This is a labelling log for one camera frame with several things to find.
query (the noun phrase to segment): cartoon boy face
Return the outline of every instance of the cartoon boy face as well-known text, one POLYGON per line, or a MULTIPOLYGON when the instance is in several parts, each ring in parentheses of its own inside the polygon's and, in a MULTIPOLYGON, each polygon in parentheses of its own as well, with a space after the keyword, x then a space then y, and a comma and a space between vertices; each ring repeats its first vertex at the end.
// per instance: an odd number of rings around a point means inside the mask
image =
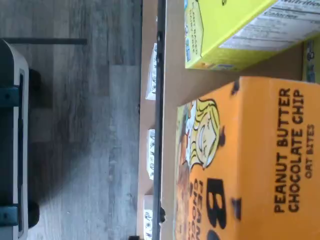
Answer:
POLYGON ((211 118, 210 113, 205 113, 196 134, 196 152, 204 168, 206 168, 213 159, 213 155, 210 155, 210 153, 213 151, 212 147, 217 139, 214 124, 214 119, 211 118))
POLYGON ((186 121, 188 137, 185 159, 189 168, 199 164, 207 168, 213 161, 220 139, 220 121, 217 104, 213 99, 192 102, 186 121))

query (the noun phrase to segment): cereal box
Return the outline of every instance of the cereal box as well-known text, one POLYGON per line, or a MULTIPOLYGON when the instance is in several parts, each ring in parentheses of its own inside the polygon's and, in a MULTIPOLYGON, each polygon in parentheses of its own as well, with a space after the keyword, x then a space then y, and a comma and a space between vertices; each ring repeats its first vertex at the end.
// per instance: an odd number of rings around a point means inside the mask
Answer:
POLYGON ((241 77, 177 110, 173 239, 320 239, 320 85, 241 77))
POLYGON ((184 0, 187 69, 238 71, 320 32, 320 0, 184 0))

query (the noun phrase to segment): gray laminate floor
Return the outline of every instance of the gray laminate floor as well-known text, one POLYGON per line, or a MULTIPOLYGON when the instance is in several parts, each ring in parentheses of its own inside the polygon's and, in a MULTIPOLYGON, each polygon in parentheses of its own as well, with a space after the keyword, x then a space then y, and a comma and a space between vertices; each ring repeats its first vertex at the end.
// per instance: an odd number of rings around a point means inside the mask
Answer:
POLYGON ((42 74, 30 92, 29 240, 125 240, 136 233, 140 0, 0 0, 0 37, 87 38, 19 45, 42 74))

